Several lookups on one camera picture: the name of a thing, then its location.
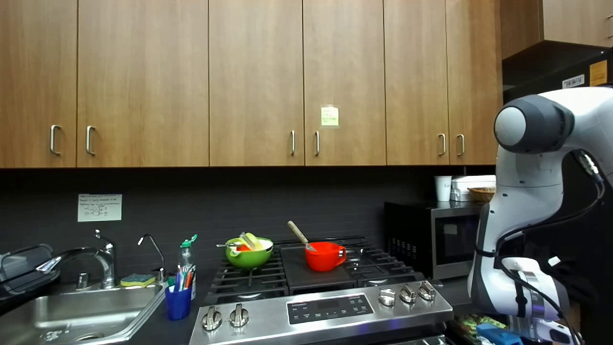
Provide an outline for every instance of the microwave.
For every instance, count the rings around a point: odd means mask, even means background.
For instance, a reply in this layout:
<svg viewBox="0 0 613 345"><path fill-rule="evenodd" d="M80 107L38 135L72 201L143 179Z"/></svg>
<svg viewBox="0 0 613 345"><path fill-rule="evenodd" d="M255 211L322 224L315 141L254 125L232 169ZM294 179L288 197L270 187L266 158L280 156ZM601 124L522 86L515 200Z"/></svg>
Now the microwave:
<svg viewBox="0 0 613 345"><path fill-rule="evenodd" d="M432 279L467 276L483 204L385 203L386 252Z"/></svg>

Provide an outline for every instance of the wooden cabinet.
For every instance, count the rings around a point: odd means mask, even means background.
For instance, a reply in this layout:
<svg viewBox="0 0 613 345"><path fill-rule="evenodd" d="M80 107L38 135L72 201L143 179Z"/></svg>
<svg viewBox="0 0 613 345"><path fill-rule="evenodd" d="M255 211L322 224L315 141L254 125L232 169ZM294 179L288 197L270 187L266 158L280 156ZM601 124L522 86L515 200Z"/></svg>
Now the wooden cabinet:
<svg viewBox="0 0 613 345"><path fill-rule="evenodd" d="M303 6L306 165L385 165L382 2ZM322 125L327 105L338 109L338 126Z"/></svg>
<svg viewBox="0 0 613 345"><path fill-rule="evenodd" d="M498 0L447 0L449 152L452 165L496 163L502 106Z"/></svg>
<svg viewBox="0 0 613 345"><path fill-rule="evenodd" d="M209 11L211 165L304 165L302 1Z"/></svg>
<svg viewBox="0 0 613 345"><path fill-rule="evenodd" d="M79 1L79 166L208 165L207 18L207 0Z"/></svg>
<svg viewBox="0 0 613 345"><path fill-rule="evenodd" d="M448 165L445 0L384 6L387 163Z"/></svg>
<svg viewBox="0 0 613 345"><path fill-rule="evenodd" d="M542 0L544 38L613 46L612 0Z"/></svg>
<svg viewBox="0 0 613 345"><path fill-rule="evenodd" d="M0 1L0 47L0 168L74 167L77 1Z"/></svg>
<svg viewBox="0 0 613 345"><path fill-rule="evenodd" d="M611 0L500 0L502 58L543 40L613 46Z"/></svg>

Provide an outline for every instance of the red mug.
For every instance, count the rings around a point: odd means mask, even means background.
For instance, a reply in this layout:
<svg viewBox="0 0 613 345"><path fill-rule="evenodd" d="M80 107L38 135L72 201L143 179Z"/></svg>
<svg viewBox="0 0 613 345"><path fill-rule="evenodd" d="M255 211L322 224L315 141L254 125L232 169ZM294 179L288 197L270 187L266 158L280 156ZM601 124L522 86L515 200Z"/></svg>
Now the red mug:
<svg viewBox="0 0 613 345"><path fill-rule="evenodd" d="M314 271L331 271L334 267L342 264L345 262L345 259L347 259L347 250L345 250L345 247L339 246L336 243L314 242L310 244L315 248L316 252L305 248L306 262Z"/></svg>

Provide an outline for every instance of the stove knob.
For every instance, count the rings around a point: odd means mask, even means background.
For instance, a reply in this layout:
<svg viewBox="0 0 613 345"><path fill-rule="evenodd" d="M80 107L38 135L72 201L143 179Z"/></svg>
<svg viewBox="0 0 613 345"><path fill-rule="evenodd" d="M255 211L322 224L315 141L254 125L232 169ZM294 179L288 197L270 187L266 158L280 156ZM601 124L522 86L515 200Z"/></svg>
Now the stove knob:
<svg viewBox="0 0 613 345"><path fill-rule="evenodd" d="M221 313L215 311L215 307L209 307L208 313L202 318L202 328L206 331L212 331L217 329L221 325Z"/></svg>
<svg viewBox="0 0 613 345"><path fill-rule="evenodd" d="M396 300L396 292L392 289L381 289L379 292L379 303L384 306L393 307Z"/></svg>
<svg viewBox="0 0 613 345"><path fill-rule="evenodd" d="M415 299L417 298L417 292L413 290L409 284L405 284L402 289L400 289L400 299L405 303L415 303Z"/></svg>
<svg viewBox="0 0 613 345"><path fill-rule="evenodd" d="M423 281L419 287L419 296L427 301L432 301L436 296L436 290L428 281Z"/></svg>
<svg viewBox="0 0 613 345"><path fill-rule="evenodd" d="M249 312L247 309L243 309L241 303L237 304L236 309L230 313L230 324L233 327L242 327L247 321L249 321Z"/></svg>

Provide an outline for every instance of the countertop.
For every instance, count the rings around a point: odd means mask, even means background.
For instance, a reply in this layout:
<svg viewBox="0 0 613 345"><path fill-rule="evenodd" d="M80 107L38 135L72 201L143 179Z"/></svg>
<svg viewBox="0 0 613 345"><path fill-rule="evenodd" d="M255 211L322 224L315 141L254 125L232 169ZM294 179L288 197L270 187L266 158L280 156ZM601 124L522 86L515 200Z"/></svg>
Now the countertop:
<svg viewBox="0 0 613 345"><path fill-rule="evenodd" d="M192 329L196 323L198 309L204 304L208 288L216 270L198 270L196 279L196 298L192 301L189 316L179 321L169 321L166 317L166 305L160 303L155 312L138 332L124 344L130 345L188 345ZM466 290L466 278L450 279L436 286L439 293L453 306L456 315L471 314L477 310L471 304Z"/></svg>

